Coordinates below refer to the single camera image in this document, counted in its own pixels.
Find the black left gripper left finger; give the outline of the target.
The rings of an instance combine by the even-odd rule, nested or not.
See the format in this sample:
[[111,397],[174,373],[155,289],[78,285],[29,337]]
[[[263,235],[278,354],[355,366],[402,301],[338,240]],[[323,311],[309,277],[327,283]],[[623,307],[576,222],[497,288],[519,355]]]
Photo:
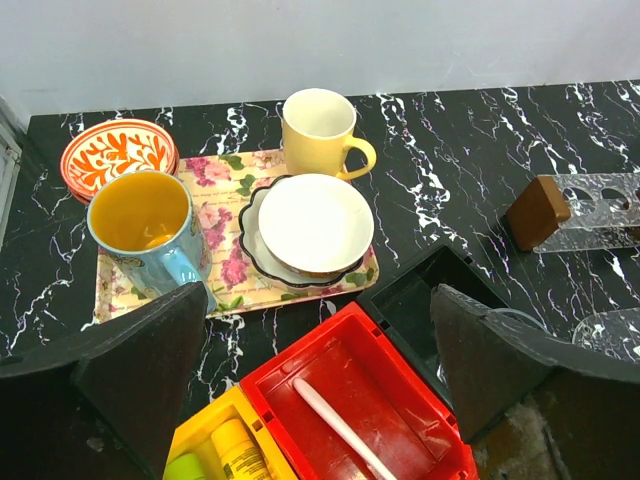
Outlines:
[[202,342],[188,283],[1,362],[4,479],[159,479]]

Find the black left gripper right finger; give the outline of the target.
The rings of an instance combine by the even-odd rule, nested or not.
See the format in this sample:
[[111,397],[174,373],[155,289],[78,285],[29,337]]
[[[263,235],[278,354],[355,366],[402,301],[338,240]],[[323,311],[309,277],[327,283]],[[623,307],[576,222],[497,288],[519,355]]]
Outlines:
[[462,439],[486,435],[552,376],[575,374],[585,396],[604,398],[598,413],[639,411],[639,366],[558,339],[509,318],[455,288],[431,292],[436,344]]

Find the yellow toothpaste tube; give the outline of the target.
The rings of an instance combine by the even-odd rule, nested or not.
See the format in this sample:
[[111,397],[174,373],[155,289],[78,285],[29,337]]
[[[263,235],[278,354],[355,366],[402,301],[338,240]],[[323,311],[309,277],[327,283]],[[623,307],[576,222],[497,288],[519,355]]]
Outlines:
[[244,423],[233,418],[217,427],[210,435],[228,480],[266,480],[272,476],[266,462]]

